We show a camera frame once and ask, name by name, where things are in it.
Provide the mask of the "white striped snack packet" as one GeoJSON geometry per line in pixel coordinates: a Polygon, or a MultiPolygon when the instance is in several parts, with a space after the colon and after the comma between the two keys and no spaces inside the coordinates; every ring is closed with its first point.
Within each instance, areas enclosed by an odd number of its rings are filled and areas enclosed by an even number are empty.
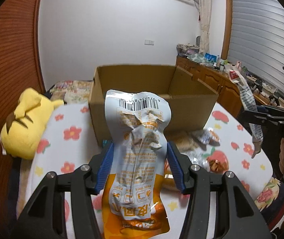
{"type": "MultiPolygon", "coordinates": [[[[257,113],[258,109],[257,109],[257,105],[255,102],[255,98],[245,78],[240,74],[239,71],[232,70],[232,69],[228,71],[228,76],[229,76],[230,81],[234,83],[239,90],[239,96],[240,96],[240,100],[242,102],[244,111],[257,113]]],[[[250,129],[252,132],[252,142],[254,145],[254,152],[251,156],[251,158],[253,159],[257,154],[261,152],[261,146],[263,143],[263,131],[262,131],[261,125],[257,125],[256,123],[253,123],[252,121],[248,121],[248,123],[250,125],[250,129]]]]}

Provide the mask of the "orange white chicken feet pouch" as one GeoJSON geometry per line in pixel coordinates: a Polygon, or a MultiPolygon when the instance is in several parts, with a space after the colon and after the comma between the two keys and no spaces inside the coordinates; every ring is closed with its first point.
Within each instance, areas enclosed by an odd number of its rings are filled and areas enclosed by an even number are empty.
{"type": "Polygon", "coordinates": [[[144,93],[109,90],[105,118],[114,143],[114,158],[102,196],[105,238],[151,238],[169,231],[160,198],[167,156],[164,129],[171,120],[166,100],[160,107],[139,110],[119,107],[144,93]]]}

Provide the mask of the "brown bread snack pack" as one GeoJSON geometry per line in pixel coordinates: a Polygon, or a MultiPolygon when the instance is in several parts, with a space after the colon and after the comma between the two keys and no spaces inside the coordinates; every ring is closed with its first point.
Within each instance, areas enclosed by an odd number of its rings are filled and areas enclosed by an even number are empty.
{"type": "Polygon", "coordinates": [[[199,145],[193,140],[192,136],[186,131],[168,133],[167,141],[174,142],[179,152],[195,151],[199,145]]]}

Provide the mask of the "silver wrapped snack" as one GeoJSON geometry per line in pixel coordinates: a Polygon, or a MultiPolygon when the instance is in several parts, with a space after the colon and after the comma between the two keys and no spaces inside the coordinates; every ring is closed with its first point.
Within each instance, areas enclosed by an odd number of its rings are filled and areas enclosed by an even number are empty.
{"type": "Polygon", "coordinates": [[[203,150],[206,150],[207,146],[220,146],[220,137],[211,127],[190,132],[190,136],[203,150]]]}

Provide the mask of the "wooden sideboard cabinet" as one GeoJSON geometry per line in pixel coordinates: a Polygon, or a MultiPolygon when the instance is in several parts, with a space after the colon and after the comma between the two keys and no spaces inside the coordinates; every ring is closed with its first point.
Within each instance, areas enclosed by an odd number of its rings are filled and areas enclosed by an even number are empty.
{"type": "Polygon", "coordinates": [[[225,72],[220,73],[217,70],[199,65],[181,56],[176,57],[175,66],[185,69],[193,74],[195,80],[202,80],[217,91],[219,94],[217,102],[233,117],[237,118],[243,111],[239,90],[236,85],[229,80],[225,72]]]}

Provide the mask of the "brown cardboard box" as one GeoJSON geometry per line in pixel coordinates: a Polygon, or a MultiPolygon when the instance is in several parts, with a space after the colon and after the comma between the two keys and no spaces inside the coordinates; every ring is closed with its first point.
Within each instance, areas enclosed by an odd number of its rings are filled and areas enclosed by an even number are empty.
{"type": "Polygon", "coordinates": [[[143,92],[136,102],[120,102],[130,111],[150,106],[160,107],[166,100],[171,109],[171,121],[164,133],[196,131],[205,126],[218,94],[202,80],[196,80],[186,70],[169,65],[105,65],[95,69],[89,99],[90,115],[98,144],[111,139],[105,118],[105,97],[109,90],[129,94],[143,92]]]}

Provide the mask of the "grey window blind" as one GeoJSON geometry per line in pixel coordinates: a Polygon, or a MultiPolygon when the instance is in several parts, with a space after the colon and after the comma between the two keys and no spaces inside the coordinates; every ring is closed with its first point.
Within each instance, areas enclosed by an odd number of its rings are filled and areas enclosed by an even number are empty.
{"type": "Polygon", "coordinates": [[[284,8],[278,0],[232,0],[227,59],[284,93],[284,8]]]}

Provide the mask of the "blue tissue pack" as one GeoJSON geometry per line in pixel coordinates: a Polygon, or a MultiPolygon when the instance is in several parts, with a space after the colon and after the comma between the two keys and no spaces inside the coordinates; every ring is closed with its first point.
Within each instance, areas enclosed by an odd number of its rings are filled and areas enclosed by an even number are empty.
{"type": "Polygon", "coordinates": [[[217,57],[215,55],[205,53],[205,58],[207,59],[208,62],[215,63],[217,60],[217,57]]]}

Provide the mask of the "yellow pikachu plush toy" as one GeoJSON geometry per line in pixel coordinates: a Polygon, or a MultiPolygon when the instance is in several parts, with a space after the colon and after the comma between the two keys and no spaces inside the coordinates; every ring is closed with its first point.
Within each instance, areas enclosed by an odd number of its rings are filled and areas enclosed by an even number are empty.
{"type": "Polygon", "coordinates": [[[31,87],[25,89],[1,129],[2,154],[33,159],[50,116],[63,104],[62,99],[51,101],[31,87]]]}

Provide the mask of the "beige curtain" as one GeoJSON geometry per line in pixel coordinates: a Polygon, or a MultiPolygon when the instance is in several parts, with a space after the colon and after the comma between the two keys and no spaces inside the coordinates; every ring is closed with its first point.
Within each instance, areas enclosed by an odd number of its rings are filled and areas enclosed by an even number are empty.
{"type": "Polygon", "coordinates": [[[212,0],[199,0],[200,46],[199,52],[209,53],[212,0]]]}

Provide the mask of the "white wall switch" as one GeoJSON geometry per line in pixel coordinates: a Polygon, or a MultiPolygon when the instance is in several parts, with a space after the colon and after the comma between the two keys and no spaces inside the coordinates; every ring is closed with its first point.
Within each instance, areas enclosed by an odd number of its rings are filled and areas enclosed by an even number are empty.
{"type": "Polygon", "coordinates": [[[149,40],[149,39],[145,39],[144,44],[145,45],[154,45],[154,41],[153,40],[149,40]]]}

